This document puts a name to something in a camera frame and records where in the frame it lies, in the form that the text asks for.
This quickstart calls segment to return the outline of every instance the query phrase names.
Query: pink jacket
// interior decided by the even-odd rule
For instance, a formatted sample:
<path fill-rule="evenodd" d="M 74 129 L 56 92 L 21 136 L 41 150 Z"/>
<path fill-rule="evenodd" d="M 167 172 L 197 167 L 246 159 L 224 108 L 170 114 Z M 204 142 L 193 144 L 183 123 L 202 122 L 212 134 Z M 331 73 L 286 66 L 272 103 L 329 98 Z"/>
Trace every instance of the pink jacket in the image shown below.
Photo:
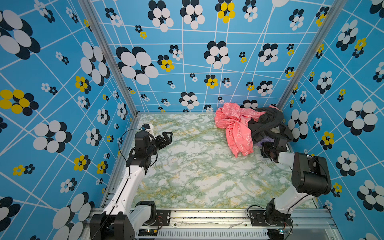
<path fill-rule="evenodd" d="M 250 108 L 240 108 L 237 103 L 224 103 L 216 111 L 215 124 L 225 129 L 228 146 L 237 157 L 241 152 L 244 156 L 253 153 L 253 142 L 248 122 L 254 119 L 258 122 L 265 112 L 256 112 Z"/>

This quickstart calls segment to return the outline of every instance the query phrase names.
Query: blue wallpaper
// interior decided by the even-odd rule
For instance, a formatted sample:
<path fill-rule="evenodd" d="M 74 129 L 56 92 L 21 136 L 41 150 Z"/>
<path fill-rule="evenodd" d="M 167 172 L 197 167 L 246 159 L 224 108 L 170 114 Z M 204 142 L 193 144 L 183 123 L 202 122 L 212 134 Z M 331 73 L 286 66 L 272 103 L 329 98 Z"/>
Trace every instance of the blue wallpaper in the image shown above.
<path fill-rule="evenodd" d="M 77 1 L 2 1 L 0 239 L 78 239 L 132 115 Z"/>
<path fill-rule="evenodd" d="M 91 2 L 139 111 L 202 112 L 276 104 L 333 0 Z"/>
<path fill-rule="evenodd" d="M 384 2 L 349 0 L 283 112 L 295 151 L 328 160 L 319 197 L 344 239 L 383 239 Z"/>

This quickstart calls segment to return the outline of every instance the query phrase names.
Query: mounting plate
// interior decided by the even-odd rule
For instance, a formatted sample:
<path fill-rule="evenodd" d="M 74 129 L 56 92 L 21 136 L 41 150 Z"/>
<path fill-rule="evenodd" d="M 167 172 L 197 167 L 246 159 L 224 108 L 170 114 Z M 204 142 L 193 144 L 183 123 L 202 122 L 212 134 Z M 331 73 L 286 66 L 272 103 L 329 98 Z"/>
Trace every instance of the mounting plate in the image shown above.
<path fill-rule="evenodd" d="M 249 210 L 253 227 L 270 227 L 270 225 L 265 222 L 264 212 L 265 210 Z M 284 223 L 278 223 L 276 226 L 283 227 Z"/>

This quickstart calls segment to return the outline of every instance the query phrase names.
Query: marble-patterned floor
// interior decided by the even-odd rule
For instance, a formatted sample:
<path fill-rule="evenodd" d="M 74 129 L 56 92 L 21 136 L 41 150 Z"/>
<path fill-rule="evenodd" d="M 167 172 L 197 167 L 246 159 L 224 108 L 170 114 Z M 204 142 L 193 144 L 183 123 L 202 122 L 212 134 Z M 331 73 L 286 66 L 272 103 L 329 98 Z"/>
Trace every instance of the marble-patterned floor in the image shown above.
<path fill-rule="evenodd" d="M 154 201 L 157 208 L 246 208 L 266 206 L 291 184 L 291 170 L 254 153 L 237 158 L 215 114 L 141 114 L 139 127 L 152 123 L 155 136 L 173 132 L 140 185 L 132 207 Z M 301 208 L 316 208 L 313 201 Z"/>

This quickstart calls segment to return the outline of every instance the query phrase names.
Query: black garment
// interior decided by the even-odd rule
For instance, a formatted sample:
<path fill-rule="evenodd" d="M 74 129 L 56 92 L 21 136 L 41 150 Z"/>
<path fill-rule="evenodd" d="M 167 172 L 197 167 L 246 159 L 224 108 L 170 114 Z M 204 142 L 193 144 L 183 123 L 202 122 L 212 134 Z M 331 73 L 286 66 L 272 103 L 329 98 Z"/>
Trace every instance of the black garment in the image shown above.
<path fill-rule="evenodd" d="M 265 136 L 270 138 L 283 138 L 288 142 L 293 140 L 293 135 L 288 126 L 283 124 L 283 113 L 276 108 L 255 108 L 256 112 L 266 112 L 261 115 L 259 122 L 251 119 L 248 122 L 248 128 L 251 130 L 253 144 L 260 142 Z M 280 133 L 274 133 L 270 129 L 279 127 Z"/>

